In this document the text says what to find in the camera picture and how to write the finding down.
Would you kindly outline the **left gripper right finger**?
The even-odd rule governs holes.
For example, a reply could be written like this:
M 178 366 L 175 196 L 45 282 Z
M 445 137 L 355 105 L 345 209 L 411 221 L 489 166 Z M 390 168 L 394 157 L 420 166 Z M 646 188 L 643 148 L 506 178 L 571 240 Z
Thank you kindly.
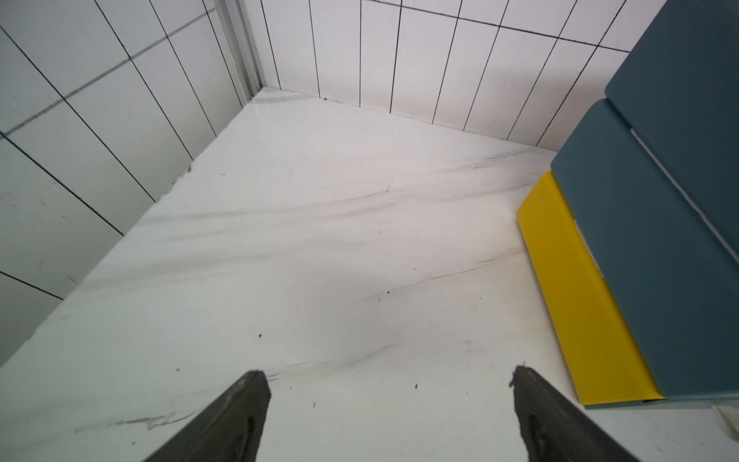
M 535 369 L 519 365 L 509 386 L 530 461 L 636 459 Z

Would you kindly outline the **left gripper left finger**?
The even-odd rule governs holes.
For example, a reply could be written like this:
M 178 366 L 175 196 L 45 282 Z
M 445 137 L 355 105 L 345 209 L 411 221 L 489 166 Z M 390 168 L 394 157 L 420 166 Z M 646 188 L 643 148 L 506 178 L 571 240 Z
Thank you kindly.
M 262 371 L 249 371 L 185 425 L 146 462 L 254 461 L 271 389 Z

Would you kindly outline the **teal drawer cabinet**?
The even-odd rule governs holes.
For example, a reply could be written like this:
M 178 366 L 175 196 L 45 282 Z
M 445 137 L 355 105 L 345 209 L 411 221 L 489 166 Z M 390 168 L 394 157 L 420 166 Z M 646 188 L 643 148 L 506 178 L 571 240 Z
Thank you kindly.
M 737 3 L 665 3 L 517 217 L 581 404 L 736 397 Z

